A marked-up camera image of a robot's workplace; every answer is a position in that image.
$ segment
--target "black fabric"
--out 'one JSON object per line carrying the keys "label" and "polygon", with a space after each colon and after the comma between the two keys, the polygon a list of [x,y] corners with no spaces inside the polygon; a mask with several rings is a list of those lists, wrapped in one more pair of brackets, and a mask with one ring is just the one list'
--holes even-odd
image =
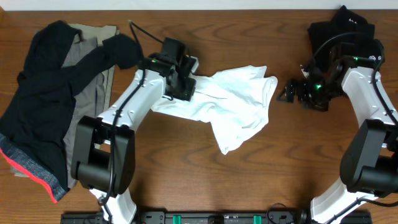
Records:
{"label": "black fabric", "polygon": [[38,32],[18,75],[19,87],[0,119],[0,133],[52,173],[63,189],[67,167],[63,137],[68,131],[79,94],[100,72],[121,65],[130,68],[141,59],[141,48],[125,35],[104,41],[75,66],[61,68],[80,31],[62,21]]}
{"label": "black fabric", "polygon": [[[368,24],[367,20],[342,6],[336,15],[329,22],[316,22],[311,24],[308,29],[312,52],[315,53],[318,48],[328,39],[345,32],[362,32],[370,37],[374,37],[374,25]],[[330,49],[340,42],[356,44],[355,54],[358,57],[369,58],[381,56],[379,47],[371,39],[359,36],[347,36],[331,41],[315,57],[317,66],[325,72],[329,66]]]}

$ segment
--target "wooden table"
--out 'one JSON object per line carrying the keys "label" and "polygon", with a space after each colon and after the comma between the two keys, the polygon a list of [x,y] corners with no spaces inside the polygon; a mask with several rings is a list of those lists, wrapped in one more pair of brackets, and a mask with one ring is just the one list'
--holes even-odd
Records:
{"label": "wooden table", "polygon": [[[355,11],[376,25],[386,63],[382,81],[398,106],[398,11]],[[58,19],[89,26],[116,25],[131,35],[127,20],[157,37],[185,42],[200,60],[199,74],[246,65],[267,65],[279,79],[276,93],[310,58],[307,28],[335,11],[86,11],[5,12],[0,26],[0,114],[17,89],[36,30]],[[144,53],[160,44],[139,34]],[[134,70],[116,69],[112,101]],[[172,210],[266,210],[276,202],[304,207],[339,176],[340,159],[358,130],[351,103],[337,98],[326,113],[271,102],[269,124],[238,150],[220,153],[211,125],[149,112],[136,134],[136,173],[130,186],[142,206]],[[398,200],[396,195],[383,202]],[[375,223],[397,223],[398,209],[366,205]],[[44,188],[14,177],[0,159],[0,223],[59,223],[64,212],[98,211],[96,199],[78,184],[53,204]]]}

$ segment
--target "brown wooden surface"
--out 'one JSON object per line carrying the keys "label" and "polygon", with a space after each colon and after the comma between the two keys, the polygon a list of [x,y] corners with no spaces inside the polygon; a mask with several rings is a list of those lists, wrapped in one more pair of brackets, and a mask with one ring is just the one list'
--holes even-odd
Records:
{"label": "brown wooden surface", "polygon": [[[382,81],[398,106],[398,12],[356,11],[376,25],[384,44]],[[89,26],[116,25],[131,35],[132,19],[157,37],[184,41],[200,60],[199,74],[246,65],[267,65],[280,92],[311,56],[307,28],[334,11],[90,11],[6,12],[0,26],[0,114],[17,89],[36,30],[63,19]],[[145,54],[160,44],[139,34]],[[112,101],[127,88],[134,70],[115,72]],[[347,98],[326,113],[276,102],[269,124],[237,151],[220,153],[211,125],[149,112],[136,133],[136,173],[130,190],[138,205],[168,210],[265,210],[276,202],[306,206],[339,176],[340,159],[358,130]],[[381,201],[393,202],[396,195]],[[365,206],[375,223],[398,223],[398,209]],[[0,223],[59,223],[64,212],[97,211],[96,199],[79,184],[53,204],[44,188],[14,177],[0,159]]]}

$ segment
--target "white cloth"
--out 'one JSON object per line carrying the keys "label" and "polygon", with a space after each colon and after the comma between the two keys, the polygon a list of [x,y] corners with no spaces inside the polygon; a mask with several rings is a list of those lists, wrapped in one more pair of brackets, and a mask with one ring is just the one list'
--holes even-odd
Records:
{"label": "white cloth", "polygon": [[157,101],[152,110],[210,122],[223,154],[237,149],[268,123],[268,108],[278,79],[264,78],[267,67],[247,66],[217,72],[197,81],[191,101]]}

